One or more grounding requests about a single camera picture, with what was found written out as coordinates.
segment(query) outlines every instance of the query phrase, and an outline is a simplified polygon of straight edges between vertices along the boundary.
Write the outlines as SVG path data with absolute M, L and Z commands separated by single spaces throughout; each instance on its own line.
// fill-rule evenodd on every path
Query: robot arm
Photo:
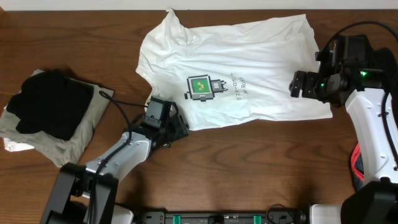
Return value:
M 385 24 L 357 24 L 379 24 L 398 40 L 398 34 Z M 373 50 L 365 35 L 345 37 L 337 33 L 334 39 L 332 51 L 327 47 L 315 54 L 320 61 L 318 73 L 295 73 L 290 95 L 299 97 L 302 90 L 302 97 L 346 106 L 361 147 L 364 187 L 342 206 L 313 205 L 310 223 L 396 223 L 398 155 L 394 146 L 398 146 L 398 130 L 393 114 L 396 102 L 392 101 L 398 98 L 394 88 L 396 60 L 388 49 Z
M 40 223 L 115 222 L 114 202 L 119 181 L 154 150 L 170 147 L 171 142 L 188 136 L 188 130 L 174 102 L 152 96 L 142 123 L 132 130 L 130 143 L 126 144 L 129 131 L 125 131 L 114 146 L 85 166 L 68 163 L 60 169 Z M 111 154 L 114 155 L 98 172 L 101 161 Z M 81 213 L 82 209 L 71 202 L 71 195 L 89 197 L 94 202 Z

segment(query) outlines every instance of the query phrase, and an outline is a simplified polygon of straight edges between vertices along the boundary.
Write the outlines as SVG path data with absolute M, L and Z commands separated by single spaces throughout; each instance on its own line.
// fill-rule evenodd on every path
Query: robot graphic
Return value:
M 226 82 L 221 80 L 211 80 L 209 75 L 199 75 L 187 78 L 189 91 L 185 93 L 185 99 L 188 99 L 188 94 L 193 100 L 212 100 L 214 93 L 222 93 L 228 89 L 224 88 Z

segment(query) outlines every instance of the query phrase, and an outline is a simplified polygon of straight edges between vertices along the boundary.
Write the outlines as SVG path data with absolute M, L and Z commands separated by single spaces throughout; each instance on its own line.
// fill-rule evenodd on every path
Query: printed graphic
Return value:
M 209 75 L 199 75 L 187 78 L 189 91 L 185 93 L 185 99 L 188 99 L 188 94 L 193 100 L 212 100 L 215 93 L 222 93 L 227 91 L 224 89 L 224 81 L 211 80 Z
M 241 100 L 244 94 L 249 94 L 248 90 L 246 89 L 246 81 L 244 78 L 239 77 L 237 79 L 234 74 L 231 74 L 231 81 L 233 84 L 233 87 L 235 87 L 235 94 L 236 94 L 236 99 Z

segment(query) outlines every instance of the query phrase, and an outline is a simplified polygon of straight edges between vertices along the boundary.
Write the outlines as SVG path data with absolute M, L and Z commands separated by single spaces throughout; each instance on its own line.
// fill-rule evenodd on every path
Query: wood grain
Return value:
M 272 17 L 307 15 L 323 46 L 353 22 L 379 20 L 398 29 L 397 11 L 177 11 L 187 27 L 231 25 Z M 165 11 L 6 12 L 0 22 L 0 106 L 38 68 L 70 67 L 79 77 L 116 90 L 115 97 L 143 103 L 148 83 L 135 73 L 145 35 Z M 374 26 L 375 48 L 393 38 Z M 144 111 L 124 106 L 133 118 Z M 344 108 L 318 121 L 253 121 L 192 131 L 170 149 L 158 150 L 119 185 L 117 201 L 131 208 L 263 210 L 273 203 L 299 207 L 342 203 L 353 193 L 348 167 L 357 140 Z M 119 138 L 125 124 L 110 105 L 80 163 L 94 159 Z M 35 150 L 0 150 L 0 223 L 37 223 L 58 169 Z

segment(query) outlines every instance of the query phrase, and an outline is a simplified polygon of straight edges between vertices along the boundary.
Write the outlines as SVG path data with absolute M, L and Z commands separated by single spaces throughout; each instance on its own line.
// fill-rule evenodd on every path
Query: beige cloth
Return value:
M 11 141 L 9 138 L 4 138 L 4 149 L 10 152 L 19 152 L 24 150 L 35 149 L 35 147 L 25 144 Z
M 57 139 L 43 131 L 35 134 L 21 134 L 16 130 L 20 119 L 6 110 L 3 111 L 0 118 L 0 136 L 34 146 L 36 150 L 51 159 L 57 167 L 61 167 L 67 162 L 77 163 L 93 137 L 94 129 L 109 103 L 109 100 L 103 98 L 98 92 L 103 90 L 110 96 L 113 96 L 114 93 L 113 90 L 100 88 L 98 85 L 93 86 L 93 98 L 69 141 Z

